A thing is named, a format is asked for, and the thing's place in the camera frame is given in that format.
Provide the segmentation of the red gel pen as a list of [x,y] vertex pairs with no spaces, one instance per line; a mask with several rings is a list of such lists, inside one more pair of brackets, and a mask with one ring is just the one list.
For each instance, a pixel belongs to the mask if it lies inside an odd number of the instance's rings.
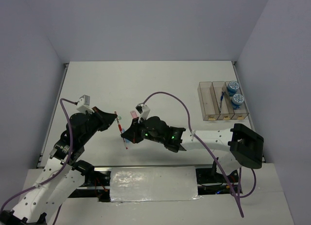
[[[123,129],[122,129],[122,126],[121,126],[121,123],[120,123],[120,120],[121,120],[121,119],[120,119],[120,116],[117,114],[116,111],[114,111],[114,113],[117,115],[116,120],[117,120],[117,124],[118,124],[118,129],[119,129],[119,131],[120,131],[120,134],[122,135],[122,134],[123,134]],[[126,140],[125,138],[122,138],[122,140],[123,140],[125,149],[128,150],[127,140]]]

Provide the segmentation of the blue gel pen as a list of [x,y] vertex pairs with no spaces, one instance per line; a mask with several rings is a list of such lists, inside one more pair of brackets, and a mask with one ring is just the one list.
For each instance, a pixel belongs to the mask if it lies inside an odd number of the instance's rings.
[[221,92],[221,97],[220,97],[220,106],[219,106],[220,113],[222,112],[223,99],[224,99],[224,92],[222,91]]

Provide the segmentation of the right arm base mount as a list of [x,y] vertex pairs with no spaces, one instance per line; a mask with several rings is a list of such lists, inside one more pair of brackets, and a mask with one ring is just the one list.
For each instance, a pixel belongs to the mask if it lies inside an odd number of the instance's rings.
[[230,186],[221,173],[212,168],[195,170],[199,195],[231,194]]

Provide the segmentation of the pink correction tape case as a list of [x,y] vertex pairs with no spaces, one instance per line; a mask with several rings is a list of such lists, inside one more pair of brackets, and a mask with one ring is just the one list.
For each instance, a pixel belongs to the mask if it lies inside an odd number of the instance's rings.
[[132,111],[130,111],[130,114],[131,114],[133,119],[138,118],[138,115],[137,115],[136,111],[132,110]]

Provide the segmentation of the clear middle organizer bin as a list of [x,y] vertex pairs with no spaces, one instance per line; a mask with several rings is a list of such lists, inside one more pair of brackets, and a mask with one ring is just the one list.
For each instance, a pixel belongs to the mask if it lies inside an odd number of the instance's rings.
[[219,106],[220,106],[221,92],[222,91],[224,92],[222,112],[219,113],[218,120],[228,121],[232,119],[234,115],[234,111],[231,105],[231,100],[230,100],[225,82],[216,81],[216,82],[212,82],[212,85],[213,85],[215,96],[216,96],[218,111],[219,111]]

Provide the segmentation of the blue slime jar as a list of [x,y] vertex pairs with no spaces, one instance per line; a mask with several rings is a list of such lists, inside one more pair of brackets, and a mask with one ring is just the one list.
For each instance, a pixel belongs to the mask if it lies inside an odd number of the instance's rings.
[[240,84],[237,81],[230,81],[228,82],[226,87],[229,96],[232,97],[240,89]]
[[239,109],[243,103],[244,97],[241,94],[236,93],[231,97],[231,105],[234,110]]

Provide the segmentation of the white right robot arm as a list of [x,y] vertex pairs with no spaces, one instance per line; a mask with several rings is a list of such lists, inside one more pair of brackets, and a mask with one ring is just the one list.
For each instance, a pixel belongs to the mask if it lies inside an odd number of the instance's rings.
[[168,126],[157,116],[146,120],[135,118],[121,137],[133,144],[143,140],[160,143],[174,153],[198,149],[224,152],[214,161],[214,164],[220,165],[211,170],[211,176],[217,182],[224,181],[241,167],[253,170],[262,167],[264,139],[241,123],[223,130],[190,131]]

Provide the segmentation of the blue correction tape case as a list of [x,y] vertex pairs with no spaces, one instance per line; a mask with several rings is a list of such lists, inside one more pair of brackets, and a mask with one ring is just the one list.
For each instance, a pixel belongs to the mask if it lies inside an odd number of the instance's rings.
[[123,137],[123,133],[125,132],[125,129],[122,128],[122,131],[121,131],[121,137],[123,138],[123,140],[126,142],[126,143],[130,143],[130,141],[126,138]]

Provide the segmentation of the clear left organizer bin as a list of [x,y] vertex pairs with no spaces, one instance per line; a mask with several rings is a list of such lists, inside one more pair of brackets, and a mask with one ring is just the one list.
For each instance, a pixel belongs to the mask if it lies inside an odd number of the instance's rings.
[[198,97],[204,121],[216,121],[220,116],[212,82],[199,82]]

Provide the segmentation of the aluminium table edge rail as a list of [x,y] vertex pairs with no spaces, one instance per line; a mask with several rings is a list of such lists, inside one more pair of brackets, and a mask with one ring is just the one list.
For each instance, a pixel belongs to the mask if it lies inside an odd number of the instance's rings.
[[61,82],[60,82],[60,86],[59,86],[59,89],[58,89],[58,92],[57,92],[57,95],[56,95],[56,100],[55,100],[55,103],[54,103],[54,106],[53,106],[52,115],[51,115],[50,122],[49,122],[49,125],[48,125],[48,130],[46,132],[45,139],[44,139],[44,142],[43,142],[43,146],[42,146],[42,149],[41,149],[41,152],[40,152],[40,155],[38,157],[38,161],[37,161],[37,164],[36,164],[36,167],[35,167],[36,169],[41,168],[42,158],[43,158],[43,155],[44,155],[44,152],[45,152],[45,148],[46,148],[46,145],[47,145],[47,140],[48,140],[48,137],[49,137],[49,134],[50,134],[52,122],[53,122],[53,119],[54,119],[54,116],[55,116],[55,112],[56,112],[56,109],[57,109],[57,105],[58,105],[58,102],[59,102],[60,94],[61,94],[61,91],[62,91],[62,88],[63,88],[63,84],[64,84],[64,81],[65,81],[65,77],[66,77],[68,68],[69,68],[69,62],[64,64],[64,72],[63,72],[62,79],[61,79]]

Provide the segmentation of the clear right organizer bin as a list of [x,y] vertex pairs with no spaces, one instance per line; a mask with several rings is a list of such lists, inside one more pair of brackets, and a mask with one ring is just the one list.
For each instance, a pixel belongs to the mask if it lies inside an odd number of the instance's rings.
[[225,82],[225,101],[232,120],[244,120],[249,115],[245,97],[237,81]]

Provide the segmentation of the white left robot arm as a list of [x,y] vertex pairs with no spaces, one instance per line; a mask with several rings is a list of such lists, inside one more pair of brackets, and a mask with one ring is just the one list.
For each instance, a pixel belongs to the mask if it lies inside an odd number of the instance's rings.
[[11,210],[0,210],[2,225],[46,225],[62,203],[81,185],[97,183],[106,174],[79,157],[85,144],[98,131],[107,130],[117,118],[93,107],[73,114],[54,145],[50,158],[29,192]]

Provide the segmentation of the clear organizer bin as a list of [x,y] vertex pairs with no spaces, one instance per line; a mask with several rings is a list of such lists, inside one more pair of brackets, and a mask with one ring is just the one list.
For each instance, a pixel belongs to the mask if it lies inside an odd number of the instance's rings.
[[231,100],[230,100],[225,82],[216,81],[216,82],[212,82],[212,85],[213,85],[215,96],[216,96],[218,111],[219,111],[219,106],[220,106],[221,92],[222,91],[224,92],[222,112],[219,113],[218,120],[228,121],[232,119],[234,115],[234,111],[231,105]]
[[244,120],[249,115],[245,97],[237,81],[225,82],[225,101],[232,120]]
[[220,116],[212,82],[199,82],[198,97],[204,121],[216,121]]

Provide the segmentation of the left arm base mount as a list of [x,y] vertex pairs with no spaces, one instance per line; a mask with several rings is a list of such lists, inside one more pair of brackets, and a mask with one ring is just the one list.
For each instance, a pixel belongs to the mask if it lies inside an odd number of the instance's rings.
[[93,198],[98,202],[111,202],[110,179],[110,170],[95,171],[93,176],[75,189],[69,198]]

